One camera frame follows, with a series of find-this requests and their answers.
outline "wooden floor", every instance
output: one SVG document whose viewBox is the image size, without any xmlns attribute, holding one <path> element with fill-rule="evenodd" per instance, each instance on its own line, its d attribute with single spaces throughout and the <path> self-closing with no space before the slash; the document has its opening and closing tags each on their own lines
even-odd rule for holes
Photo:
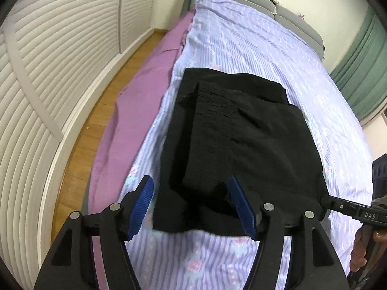
<svg viewBox="0 0 387 290">
<path fill-rule="evenodd" d="M 57 236 L 68 215 L 74 210 L 81 209 L 83 195 L 97 147 L 105 126 L 113 114 L 118 93 L 129 83 L 143 64 L 144 59 L 164 35 L 165 31 L 155 31 L 138 48 L 113 78 L 86 120 L 67 163 L 62 187 L 55 206 L 51 241 Z"/>
</svg>

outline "green curtain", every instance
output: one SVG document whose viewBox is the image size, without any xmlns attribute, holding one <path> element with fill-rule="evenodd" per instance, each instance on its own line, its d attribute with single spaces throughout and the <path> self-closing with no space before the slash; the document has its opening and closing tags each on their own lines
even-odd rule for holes
<svg viewBox="0 0 387 290">
<path fill-rule="evenodd" d="M 368 8 L 355 41 L 330 76 L 359 121 L 386 99 L 387 33 L 372 8 Z"/>
</svg>

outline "black cloth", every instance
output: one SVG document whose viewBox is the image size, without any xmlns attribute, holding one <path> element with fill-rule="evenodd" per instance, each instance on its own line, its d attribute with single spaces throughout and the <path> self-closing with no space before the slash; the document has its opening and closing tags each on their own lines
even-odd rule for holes
<svg viewBox="0 0 387 290">
<path fill-rule="evenodd" d="M 161 154 L 154 229 L 245 235 L 227 191 L 233 175 L 264 203 L 324 218 L 321 159 L 285 89 L 255 75 L 187 68 Z"/>
</svg>

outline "bed headboard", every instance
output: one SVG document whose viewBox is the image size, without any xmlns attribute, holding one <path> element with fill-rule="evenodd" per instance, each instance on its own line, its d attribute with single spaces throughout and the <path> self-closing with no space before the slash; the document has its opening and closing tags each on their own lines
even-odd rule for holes
<svg viewBox="0 0 387 290">
<path fill-rule="evenodd" d="M 234 0 L 241 4 L 248 5 L 256 10 L 270 16 L 285 28 L 291 30 L 302 38 L 320 57 L 324 56 L 324 43 L 321 36 L 303 19 L 289 11 L 288 9 L 275 5 L 271 0 Z M 196 0 L 184 0 L 181 16 L 190 9 L 195 8 Z"/>
</svg>

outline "purple bedsheet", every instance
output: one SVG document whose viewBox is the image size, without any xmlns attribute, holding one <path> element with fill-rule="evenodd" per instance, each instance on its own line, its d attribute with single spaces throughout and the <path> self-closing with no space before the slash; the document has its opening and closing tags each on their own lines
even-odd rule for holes
<svg viewBox="0 0 387 290">
<path fill-rule="evenodd" d="M 88 213 L 116 202 L 167 90 L 194 14 L 189 12 L 161 40 L 119 93 L 90 174 Z"/>
</svg>

